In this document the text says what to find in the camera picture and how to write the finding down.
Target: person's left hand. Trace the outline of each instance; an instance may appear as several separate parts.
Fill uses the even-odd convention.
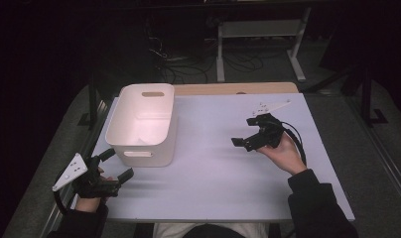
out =
[[[102,174],[104,170],[102,168],[98,168],[99,172]],[[76,201],[76,206],[74,207],[75,210],[78,211],[84,211],[84,212],[96,212],[98,209],[99,203],[101,202],[101,197],[95,197],[95,198],[81,198],[78,197]]]

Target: person's right hand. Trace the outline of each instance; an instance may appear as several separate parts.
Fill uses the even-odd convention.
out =
[[[264,146],[256,151],[267,156],[278,168],[290,173],[292,176],[307,169],[301,160],[296,145],[286,133],[282,135],[281,142],[277,148]]]

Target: white pants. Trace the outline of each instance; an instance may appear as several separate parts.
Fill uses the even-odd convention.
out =
[[[193,228],[206,223],[155,223],[154,238],[182,238]],[[267,238],[268,223],[209,223],[231,229],[247,238]]]

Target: dark background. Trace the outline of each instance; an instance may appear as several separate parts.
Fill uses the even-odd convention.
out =
[[[328,38],[334,32],[322,66],[339,71],[362,64],[401,110],[401,3],[347,3],[318,7],[311,15],[308,37]],[[185,21],[185,12],[153,16],[73,8],[68,1],[0,1],[0,236],[68,106],[89,78],[103,98],[126,84],[160,80],[148,52],[147,18],[168,47],[184,39],[180,46],[193,48],[216,32],[207,24],[211,16],[252,16],[196,12]]]

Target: bin handle cutout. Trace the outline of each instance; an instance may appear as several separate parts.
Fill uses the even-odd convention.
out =
[[[163,97],[165,96],[164,92],[161,91],[151,91],[151,92],[142,92],[142,96],[144,97]]]
[[[152,152],[124,152],[126,157],[152,157]]]

